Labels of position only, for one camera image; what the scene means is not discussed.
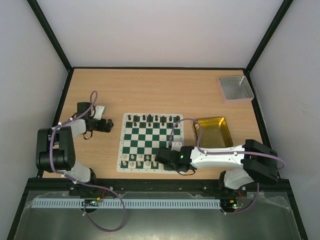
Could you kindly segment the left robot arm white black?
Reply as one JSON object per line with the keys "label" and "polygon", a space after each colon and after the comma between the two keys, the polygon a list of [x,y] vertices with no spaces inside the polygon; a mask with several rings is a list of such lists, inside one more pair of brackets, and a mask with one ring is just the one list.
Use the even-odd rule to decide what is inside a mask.
{"label": "left robot arm white black", "polygon": [[106,107],[91,105],[89,102],[77,103],[77,112],[69,122],[59,125],[54,137],[54,127],[42,128],[37,132],[35,164],[39,171],[58,172],[62,177],[70,177],[73,182],[95,184],[97,177],[91,168],[76,161],[74,138],[93,134],[94,131],[109,133],[114,123],[104,119]]}

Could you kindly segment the gold tin tray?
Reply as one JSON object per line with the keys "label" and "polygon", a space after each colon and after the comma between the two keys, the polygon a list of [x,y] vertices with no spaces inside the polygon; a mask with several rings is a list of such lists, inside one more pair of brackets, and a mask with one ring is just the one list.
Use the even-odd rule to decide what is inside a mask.
{"label": "gold tin tray", "polygon": [[199,118],[197,121],[199,124],[193,123],[192,128],[197,142],[200,135],[199,125],[202,127],[199,142],[201,148],[227,148],[234,145],[225,117]]}

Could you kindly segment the green white chess board mat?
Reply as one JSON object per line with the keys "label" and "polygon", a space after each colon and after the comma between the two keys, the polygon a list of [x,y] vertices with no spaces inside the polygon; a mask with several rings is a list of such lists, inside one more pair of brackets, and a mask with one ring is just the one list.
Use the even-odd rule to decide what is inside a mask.
{"label": "green white chess board mat", "polygon": [[183,119],[182,114],[166,113],[125,113],[122,118],[120,141],[116,170],[119,173],[150,173],[175,174],[175,171],[165,171],[161,163],[155,162],[160,147],[168,148],[169,141],[184,144],[184,124],[174,124]]}

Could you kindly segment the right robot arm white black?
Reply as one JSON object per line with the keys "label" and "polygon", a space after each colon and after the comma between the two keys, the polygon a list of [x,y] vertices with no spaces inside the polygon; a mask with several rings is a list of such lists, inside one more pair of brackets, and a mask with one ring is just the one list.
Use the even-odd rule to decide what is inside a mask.
{"label": "right robot arm white black", "polygon": [[243,145],[223,148],[183,146],[173,142],[160,147],[154,161],[165,171],[179,174],[203,168],[232,168],[220,174],[218,191],[229,196],[249,183],[275,185],[278,182],[278,153],[253,139]]}

